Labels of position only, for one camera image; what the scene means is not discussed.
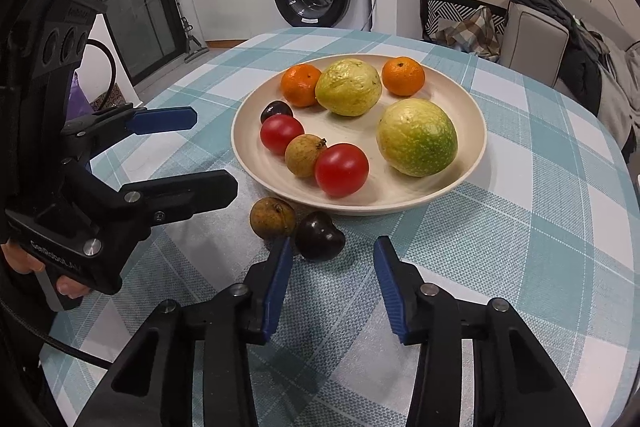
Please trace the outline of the dark plum on plate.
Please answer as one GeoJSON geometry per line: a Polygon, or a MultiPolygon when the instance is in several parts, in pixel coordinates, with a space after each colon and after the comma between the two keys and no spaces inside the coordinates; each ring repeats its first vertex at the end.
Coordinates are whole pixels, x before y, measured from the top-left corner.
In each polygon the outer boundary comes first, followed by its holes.
{"type": "Polygon", "coordinates": [[[260,122],[263,124],[270,117],[277,116],[277,115],[285,115],[285,116],[292,117],[293,116],[292,108],[283,101],[273,101],[264,108],[264,110],[260,114],[259,119],[260,119],[260,122]]]}

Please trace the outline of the teal plaid tablecloth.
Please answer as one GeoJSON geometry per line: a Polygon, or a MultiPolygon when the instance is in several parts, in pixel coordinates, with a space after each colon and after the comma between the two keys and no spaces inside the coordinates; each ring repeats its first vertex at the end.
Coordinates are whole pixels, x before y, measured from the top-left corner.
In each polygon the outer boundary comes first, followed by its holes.
{"type": "Polygon", "coordinates": [[[235,160],[233,117],[280,70],[326,55],[408,55],[456,80],[482,110],[488,142],[470,179],[423,207],[339,217],[344,251],[296,262],[270,343],[250,350],[264,426],[401,426],[419,351],[390,330],[372,265],[388,236],[401,258],[463,300],[509,301],[544,345],[590,423],[623,412],[639,366],[639,207],[620,151],[575,102],[541,83],[431,44],[346,30],[263,34],[213,58],[160,94],[190,105],[196,127],[133,136],[93,161],[111,186],[224,169],[239,194],[219,212],[157,228],[131,256],[115,296],[93,294],[51,333],[115,358],[164,299],[199,303],[262,259],[248,213],[262,190],[235,160]]]}

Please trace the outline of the cream round plate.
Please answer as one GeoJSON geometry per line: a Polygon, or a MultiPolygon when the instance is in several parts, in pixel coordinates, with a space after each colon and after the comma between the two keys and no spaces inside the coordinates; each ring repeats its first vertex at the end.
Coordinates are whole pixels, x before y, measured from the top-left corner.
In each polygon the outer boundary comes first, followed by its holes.
{"type": "Polygon", "coordinates": [[[381,98],[360,117],[333,115],[316,105],[296,108],[294,116],[304,130],[326,139],[330,145],[352,143],[367,155],[370,171],[363,187],[352,195],[332,198],[314,180],[298,179],[286,168],[284,159],[267,150],[260,141],[259,115],[268,103],[282,98],[280,72],[257,87],[242,102],[231,126],[234,155],[246,173],[266,190],[296,204],[341,215],[384,215],[410,209],[452,191],[469,178],[485,154],[487,127],[474,98],[457,81],[424,66],[425,86],[416,95],[438,105],[457,131],[458,151],[454,161],[434,176],[405,176],[378,150],[375,133],[384,110],[399,101],[383,90],[381,98]]]}

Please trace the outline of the orange mandarin far side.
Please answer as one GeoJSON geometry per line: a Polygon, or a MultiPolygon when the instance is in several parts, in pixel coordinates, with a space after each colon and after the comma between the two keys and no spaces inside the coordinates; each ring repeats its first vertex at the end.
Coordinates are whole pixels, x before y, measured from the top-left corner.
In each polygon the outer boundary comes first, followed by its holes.
{"type": "Polygon", "coordinates": [[[413,96],[425,83],[422,65],[408,56],[390,58],[382,68],[384,87],[396,96],[413,96]]]}

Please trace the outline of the large green guava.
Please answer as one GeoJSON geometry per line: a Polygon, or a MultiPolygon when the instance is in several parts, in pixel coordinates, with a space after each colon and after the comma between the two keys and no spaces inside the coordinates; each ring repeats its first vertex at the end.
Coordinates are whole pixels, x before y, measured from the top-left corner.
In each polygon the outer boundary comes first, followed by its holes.
{"type": "Polygon", "coordinates": [[[376,128],[376,143],[390,167],[413,178],[440,173],[458,153],[451,119],[424,98],[407,98],[386,107],[376,128]]]}

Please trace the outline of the orange mandarin near guava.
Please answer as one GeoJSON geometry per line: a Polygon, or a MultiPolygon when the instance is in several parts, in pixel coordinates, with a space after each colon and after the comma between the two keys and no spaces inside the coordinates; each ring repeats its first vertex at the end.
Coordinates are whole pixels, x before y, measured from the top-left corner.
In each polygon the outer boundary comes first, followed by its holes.
{"type": "Polygon", "coordinates": [[[317,103],[314,89],[321,72],[310,64],[297,64],[287,69],[280,80],[285,100],[295,107],[309,107],[317,103]]]}

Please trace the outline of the grey sofa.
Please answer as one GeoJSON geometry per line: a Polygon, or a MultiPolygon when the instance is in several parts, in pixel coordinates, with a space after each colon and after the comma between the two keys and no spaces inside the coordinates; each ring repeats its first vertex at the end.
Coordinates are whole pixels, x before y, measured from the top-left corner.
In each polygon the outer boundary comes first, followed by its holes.
{"type": "Polygon", "coordinates": [[[639,43],[584,0],[509,0],[499,63],[560,92],[639,150],[639,43]]]}

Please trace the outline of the dark clothes pile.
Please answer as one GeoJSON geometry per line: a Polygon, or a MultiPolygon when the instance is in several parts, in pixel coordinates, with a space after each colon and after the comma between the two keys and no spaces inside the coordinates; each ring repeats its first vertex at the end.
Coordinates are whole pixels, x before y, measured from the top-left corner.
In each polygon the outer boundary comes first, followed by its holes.
{"type": "Polygon", "coordinates": [[[604,51],[561,0],[509,0],[499,63],[599,113],[604,51]]]}

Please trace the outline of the black patterned chair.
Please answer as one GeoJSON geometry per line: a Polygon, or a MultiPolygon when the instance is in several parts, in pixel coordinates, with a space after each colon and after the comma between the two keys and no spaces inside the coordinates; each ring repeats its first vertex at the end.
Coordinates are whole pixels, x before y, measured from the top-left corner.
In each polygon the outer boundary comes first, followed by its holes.
{"type": "Polygon", "coordinates": [[[480,0],[420,0],[422,39],[432,41],[437,31],[446,25],[467,20],[480,6],[489,8],[498,39],[506,31],[508,10],[480,0]]]}

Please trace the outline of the brown longan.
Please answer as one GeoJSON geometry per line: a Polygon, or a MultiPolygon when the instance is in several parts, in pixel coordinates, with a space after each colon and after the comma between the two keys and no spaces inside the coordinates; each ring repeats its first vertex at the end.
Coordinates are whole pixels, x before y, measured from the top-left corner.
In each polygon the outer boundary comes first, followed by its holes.
{"type": "Polygon", "coordinates": [[[266,241],[290,236],[296,228],[296,214],[284,200],[265,197],[255,202],[250,210],[250,227],[266,241]]]}
{"type": "Polygon", "coordinates": [[[296,136],[285,150],[284,160],[294,176],[310,178],[320,154],[326,149],[326,139],[314,134],[296,136]]]}

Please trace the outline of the dark plum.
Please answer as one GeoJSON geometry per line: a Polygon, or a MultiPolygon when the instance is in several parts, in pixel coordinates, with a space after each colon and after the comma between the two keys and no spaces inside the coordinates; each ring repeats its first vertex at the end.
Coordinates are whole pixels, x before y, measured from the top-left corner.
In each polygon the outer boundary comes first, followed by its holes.
{"type": "Polygon", "coordinates": [[[260,119],[260,122],[263,124],[270,117],[277,116],[277,115],[285,115],[285,116],[292,117],[293,116],[292,108],[283,101],[273,101],[264,108],[264,110],[260,114],[259,119],[260,119]]]}
{"type": "Polygon", "coordinates": [[[323,211],[309,213],[297,225],[294,243],[298,253],[313,262],[329,261],[341,254],[345,247],[345,234],[323,211]]]}

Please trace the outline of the smaller yellow-green guava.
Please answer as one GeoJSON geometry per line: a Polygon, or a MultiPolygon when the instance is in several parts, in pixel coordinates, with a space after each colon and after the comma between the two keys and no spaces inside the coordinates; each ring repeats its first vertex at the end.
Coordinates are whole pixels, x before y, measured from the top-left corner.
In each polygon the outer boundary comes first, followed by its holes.
{"type": "Polygon", "coordinates": [[[317,102],[331,113],[359,117],[378,103],[382,81],[378,71],[358,58],[342,58],[320,75],[314,95],[317,102]]]}

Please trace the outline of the plaid cloth on chair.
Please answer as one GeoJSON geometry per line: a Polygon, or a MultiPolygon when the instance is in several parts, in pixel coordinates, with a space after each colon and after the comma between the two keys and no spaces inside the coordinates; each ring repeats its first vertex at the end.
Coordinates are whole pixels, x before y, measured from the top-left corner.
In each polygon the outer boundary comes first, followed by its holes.
{"type": "Polygon", "coordinates": [[[500,41],[487,5],[481,5],[465,20],[439,29],[432,39],[441,46],[476,55],[489,62],[497,62],[500,57],[500,41]]]}

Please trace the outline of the red tomato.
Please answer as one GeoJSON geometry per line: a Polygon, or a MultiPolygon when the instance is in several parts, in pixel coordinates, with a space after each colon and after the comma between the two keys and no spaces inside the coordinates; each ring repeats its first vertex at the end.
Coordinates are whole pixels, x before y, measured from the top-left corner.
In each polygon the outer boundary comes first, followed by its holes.
{"type": "Polygon", "coordinates": [[[324,150],[314,166],[314,179],[321,190],[334,198],[360,190],[369,176],[369,161],[356,145],[340,143],[324,150]]]}
{"type": "Polygon", "coordinates": [[[260,141],[271,153],[282,156],[288,144],[304,134],[303,125],[288,115],[274,115],[267,118],[260,128],[260,141]]]}

